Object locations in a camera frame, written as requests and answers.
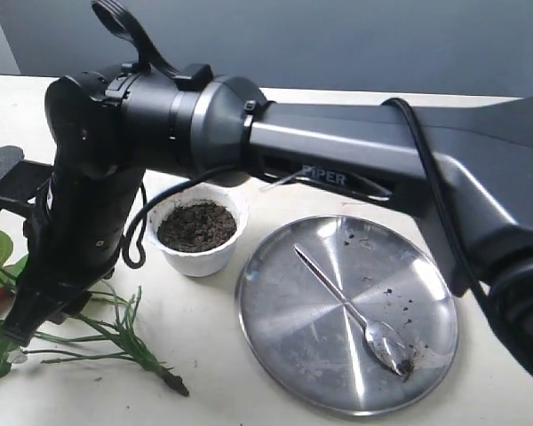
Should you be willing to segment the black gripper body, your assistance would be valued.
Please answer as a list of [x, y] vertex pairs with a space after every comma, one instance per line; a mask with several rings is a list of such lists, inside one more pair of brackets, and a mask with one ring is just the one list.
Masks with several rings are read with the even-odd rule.
[[125, 167], [95, 179], [56, 167], [32, 216], [18, 293], [44, 293], [62, 302], [62, 309], [77, 304], [114, 267], [144, 174]]

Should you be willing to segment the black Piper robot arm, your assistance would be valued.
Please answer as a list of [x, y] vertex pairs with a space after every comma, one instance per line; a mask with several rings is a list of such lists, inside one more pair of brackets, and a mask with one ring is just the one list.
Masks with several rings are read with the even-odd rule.
[[455, 296], [472, 291], [533, 377], [533, 97], [487, 106], [276, 103], [206, 65], [63, 76], [44, 94], [56, 145], [25, 223], [28, 260], [4, 335], [25, 346], [106, 275], [136, 227], [147, 170], [236, 186], [311, 166], [322, 190], [415, 219]]

